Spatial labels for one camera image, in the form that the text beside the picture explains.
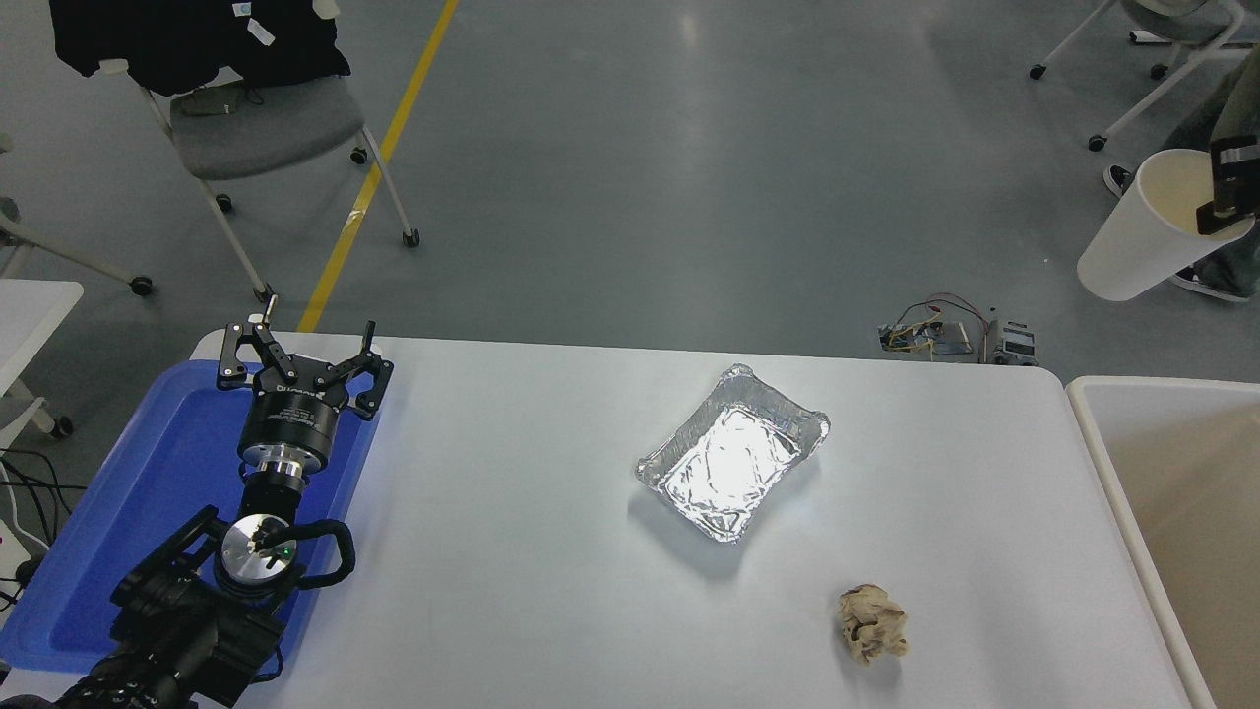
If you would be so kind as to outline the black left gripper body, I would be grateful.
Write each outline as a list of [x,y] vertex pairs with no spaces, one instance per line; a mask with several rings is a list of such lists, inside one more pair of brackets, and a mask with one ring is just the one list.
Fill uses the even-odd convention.
[[331,455],[338,418],[349,392],[343,382],[329,390],[316,389],[312,377],[284,383],[277,369],[255,373],[255,395],[239,432],[239,458],[260,467],[266,455],[287,450],[289,458],[305,468],[325,468]]

